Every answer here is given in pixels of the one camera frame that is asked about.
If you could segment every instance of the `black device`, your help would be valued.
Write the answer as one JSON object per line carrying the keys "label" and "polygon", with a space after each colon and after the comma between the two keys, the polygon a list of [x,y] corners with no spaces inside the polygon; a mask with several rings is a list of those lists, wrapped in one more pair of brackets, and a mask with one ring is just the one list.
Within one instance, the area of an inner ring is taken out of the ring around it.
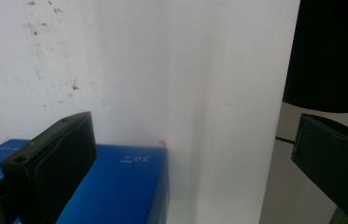
{"label": "black device", "polygon": [[348,127],[301,115],[292,161],[348,216]]}
{"label": "black device", "polygon": [[96,156],[90,112],[54,123],[0,162],[0,223],[55,223]]}

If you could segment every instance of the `black cloth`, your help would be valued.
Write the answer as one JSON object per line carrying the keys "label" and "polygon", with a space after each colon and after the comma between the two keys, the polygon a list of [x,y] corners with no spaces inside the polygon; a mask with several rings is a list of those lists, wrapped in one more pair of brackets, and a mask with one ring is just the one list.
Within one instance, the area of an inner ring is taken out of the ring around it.
{"label": "black cloth", "polygon": [[301,0],[284,102],[348,112],[348,0]]}
{"label": "black cloth", "polygon": [[348,216],[348,128],[301,115],[292,161]]}

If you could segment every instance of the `white surface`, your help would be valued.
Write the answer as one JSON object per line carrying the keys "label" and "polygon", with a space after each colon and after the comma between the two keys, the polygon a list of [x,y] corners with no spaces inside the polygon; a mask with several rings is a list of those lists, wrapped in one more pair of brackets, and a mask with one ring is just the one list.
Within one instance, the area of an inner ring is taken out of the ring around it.
{"label": "white surface", "polygon": [[258,223],[299,1],[50,2],[0,1],[0,143],[90,110],[167,141],[169,223]]}

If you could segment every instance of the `blue box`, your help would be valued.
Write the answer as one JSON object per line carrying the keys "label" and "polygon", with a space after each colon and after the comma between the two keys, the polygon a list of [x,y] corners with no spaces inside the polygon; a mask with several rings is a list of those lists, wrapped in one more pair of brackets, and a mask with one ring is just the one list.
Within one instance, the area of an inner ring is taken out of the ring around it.
{"label": "blue box", "polygon": [[[0,145],[0,161],[27,142],[13,139]],[[166,223],[166,149],[97,145],[97,153],[97,160],[57,223]]]}

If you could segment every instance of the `cable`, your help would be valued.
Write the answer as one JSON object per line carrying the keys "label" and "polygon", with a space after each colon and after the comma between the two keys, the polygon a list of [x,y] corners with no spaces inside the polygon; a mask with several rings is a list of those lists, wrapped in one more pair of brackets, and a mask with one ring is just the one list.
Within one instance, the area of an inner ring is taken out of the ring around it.
{"label": "cable", "polygon": [[295,141],[292,141],[292,140],[289,140],[289,139],[285,139],[285,138],[278,137],[278,136],[275,136],[275,139],[278,140],[278,141],[281,141],[281,142],[286,142],[286,143],[295,145]]}

